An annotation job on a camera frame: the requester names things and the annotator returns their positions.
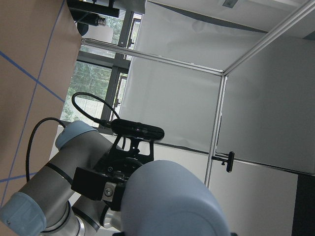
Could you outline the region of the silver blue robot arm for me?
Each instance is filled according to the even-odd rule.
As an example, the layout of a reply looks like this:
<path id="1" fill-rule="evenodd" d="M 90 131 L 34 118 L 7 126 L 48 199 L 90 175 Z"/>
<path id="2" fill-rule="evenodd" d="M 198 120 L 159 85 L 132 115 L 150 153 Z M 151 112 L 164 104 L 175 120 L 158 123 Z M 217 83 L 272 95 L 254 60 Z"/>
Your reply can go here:
<path id="1" fill-rule="evenodd" d="M 82 121 L 67 125 L 58 153 L 1 208 L 1 222 L 20 236 L 95 235 L 108 210 L 121 210 L 132 173 L 154 159 L 139 143 L 164 137 L 161 128 L 125 119 L 110 127 L 114 142 Z"/>

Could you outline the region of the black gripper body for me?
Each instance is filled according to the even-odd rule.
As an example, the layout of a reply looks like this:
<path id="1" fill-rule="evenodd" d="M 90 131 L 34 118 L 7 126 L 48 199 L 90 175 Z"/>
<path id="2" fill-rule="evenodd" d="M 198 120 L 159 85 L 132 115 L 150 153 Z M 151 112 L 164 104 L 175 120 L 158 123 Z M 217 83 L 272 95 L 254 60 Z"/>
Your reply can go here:
<path id="1" fill-rule="evenodd" d="M 142 165 L 154 160 L 154 141 L 131 138 L 129 150 L 118 147 L 120 138 L 93 169 L 77 167 L 71 189 L 93 201 L 104 201 L 113 211 L 120 211 L 126 183 Z"/>

